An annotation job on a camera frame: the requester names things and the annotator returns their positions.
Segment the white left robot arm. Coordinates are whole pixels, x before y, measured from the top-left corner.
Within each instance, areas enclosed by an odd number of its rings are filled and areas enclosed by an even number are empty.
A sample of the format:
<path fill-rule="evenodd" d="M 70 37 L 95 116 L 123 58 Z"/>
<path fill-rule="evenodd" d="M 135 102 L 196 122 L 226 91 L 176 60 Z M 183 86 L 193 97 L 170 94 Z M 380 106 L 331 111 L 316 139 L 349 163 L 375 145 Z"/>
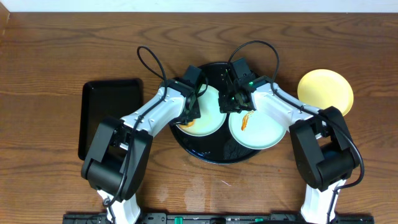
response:
<path fill-rule="evenodd" d="M 200 84 L 167 80 L 144 106 L 120 119 L 100 122 L 81 176 L 103 199 L 109 223 L 135 223 L 136 192 L 144 178 L 153 138 L 172 121 L 199 118 Z"/>

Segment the yellow plate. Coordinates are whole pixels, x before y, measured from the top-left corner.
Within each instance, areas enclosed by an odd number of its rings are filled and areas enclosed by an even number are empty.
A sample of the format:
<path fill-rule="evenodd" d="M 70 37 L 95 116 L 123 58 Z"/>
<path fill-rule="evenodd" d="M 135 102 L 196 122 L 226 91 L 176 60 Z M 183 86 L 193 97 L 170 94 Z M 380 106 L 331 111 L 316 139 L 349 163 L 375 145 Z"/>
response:
<path fill-rule="evenodd" d="M 327 109 L 334 106 L 345 116 L 354 103 L 353 89 L 339 73 L 316 69 L 305 74 L 298 83 L 298 99 L 311 106 Z"/>

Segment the pale green plate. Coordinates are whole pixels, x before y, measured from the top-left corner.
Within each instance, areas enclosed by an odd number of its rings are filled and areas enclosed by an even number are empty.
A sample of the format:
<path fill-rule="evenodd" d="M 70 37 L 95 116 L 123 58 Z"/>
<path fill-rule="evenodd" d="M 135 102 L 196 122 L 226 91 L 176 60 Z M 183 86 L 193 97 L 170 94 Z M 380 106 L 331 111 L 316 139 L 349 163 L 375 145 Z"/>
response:
<path fill-rule="evenodd" d="M 226 113 L 220 112 L 218 103 L 219 91 L 208 85 L 207 90 L 198 98 L 200 118 L 195 119 L 195 124 L 189 128 L 178 129 L 191 136 L 207 136 L 217 131 L 226 119 Z"/>
<path fill-rule="evenodd" d="M 276 145 L 286 133 L 283 126 L 258 111 L 231 113 L 228 125 L 232 137 L 240 145 L 254 150 L 263 150 Z"/>

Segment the orange green sponge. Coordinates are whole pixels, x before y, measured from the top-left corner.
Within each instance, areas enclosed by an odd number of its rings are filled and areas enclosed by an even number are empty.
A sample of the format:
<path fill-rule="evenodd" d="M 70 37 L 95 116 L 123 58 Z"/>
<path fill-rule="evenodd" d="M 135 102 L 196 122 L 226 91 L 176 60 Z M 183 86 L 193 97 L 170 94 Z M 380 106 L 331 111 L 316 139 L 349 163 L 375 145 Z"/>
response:
<path fill-rule="evenodd" d="M 179 124 L 180 128 L 189 128 L 192 127 L 195 124 L 195 120 L 187 122 L 186 124 Z"/>

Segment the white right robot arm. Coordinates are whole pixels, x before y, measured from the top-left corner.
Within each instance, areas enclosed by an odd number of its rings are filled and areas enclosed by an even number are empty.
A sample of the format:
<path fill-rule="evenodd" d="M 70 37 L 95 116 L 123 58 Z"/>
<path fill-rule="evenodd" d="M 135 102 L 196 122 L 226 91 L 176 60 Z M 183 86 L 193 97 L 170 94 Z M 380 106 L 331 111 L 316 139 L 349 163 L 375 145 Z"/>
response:
<path fill-rule="evenodd" d="M 234 78 L 219 93 L 220 111 L 254 111 L 289 132 L 298 172 L 307 184 L 301 216 L 309 223 L 331 223 L 340 190 L 359 184 L 346 180 L 364 167 L 341 112 L 320 109 L 281 90 L 273 79 Z"/>

